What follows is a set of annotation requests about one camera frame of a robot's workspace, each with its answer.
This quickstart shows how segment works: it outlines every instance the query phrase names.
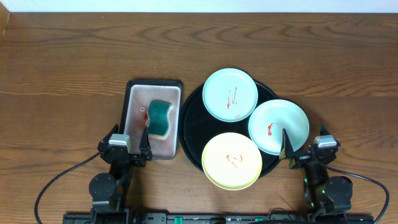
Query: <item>pale yellow plate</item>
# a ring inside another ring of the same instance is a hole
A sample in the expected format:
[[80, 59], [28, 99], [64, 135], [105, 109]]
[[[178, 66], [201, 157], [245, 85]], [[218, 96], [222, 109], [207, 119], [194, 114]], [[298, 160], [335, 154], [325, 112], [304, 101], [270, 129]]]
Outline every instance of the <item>pale yellow plate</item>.
[[238, 133], [223, 133], [211, 139], [201, 156], [206, 176], [226, 190], [241, 190], [260, 176], [262, 158], [254, 142]]

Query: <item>black round tray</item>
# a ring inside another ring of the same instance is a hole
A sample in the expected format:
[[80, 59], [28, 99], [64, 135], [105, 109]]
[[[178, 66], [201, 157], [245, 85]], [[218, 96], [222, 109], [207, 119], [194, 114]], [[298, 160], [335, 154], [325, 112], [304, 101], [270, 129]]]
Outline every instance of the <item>black round tray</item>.
[[[259, 92], [257, 106], [261, 103], [278, 99], [278, 96], [264, 84], [254, 81]], [[203, 172], [201, 166], [201, 154], [208, 141], [213, 137], [227, 132], [234, 132], [249, 136], [247, 118], [233, 123], [220, 121], [214, 118], [203, 104], [202, 100], [203, 85], [199, 86], [185, 101], [178, 122], [178, 137], [182, 149], [192, 164]], [[279, 156], [273, 156], [260, 150], [262, 157], [262, 169], [260, 177], [268, 174], [278, 163]]]

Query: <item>white background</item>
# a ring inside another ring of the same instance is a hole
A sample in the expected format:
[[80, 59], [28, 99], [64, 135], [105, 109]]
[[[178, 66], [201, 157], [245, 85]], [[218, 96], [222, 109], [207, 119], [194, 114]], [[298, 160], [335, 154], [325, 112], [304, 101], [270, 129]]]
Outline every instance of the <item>white background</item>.
[[398, 12], [398, 0], [0, 0], [10, 12]]

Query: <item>scrub pad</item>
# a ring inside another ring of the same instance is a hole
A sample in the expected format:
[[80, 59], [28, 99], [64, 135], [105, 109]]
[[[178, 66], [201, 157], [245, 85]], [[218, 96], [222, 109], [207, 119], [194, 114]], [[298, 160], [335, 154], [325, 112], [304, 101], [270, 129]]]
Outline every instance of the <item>scrub pad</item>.
[[167, 114], [171, 108], [170, 103], [152, 100], [148, 107], [148, 134], [165, 137], [169, 129]]

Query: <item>teal scouring pad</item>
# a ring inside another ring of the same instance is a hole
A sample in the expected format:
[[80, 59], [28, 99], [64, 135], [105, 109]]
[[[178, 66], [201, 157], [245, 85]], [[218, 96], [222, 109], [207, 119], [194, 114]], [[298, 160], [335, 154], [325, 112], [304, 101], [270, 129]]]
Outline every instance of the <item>teal scouring pad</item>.
[[165, 137], [169, 129], [167, 114], [171, 107], [170, 103], [152, 100], [148, 107], [148, 134]]

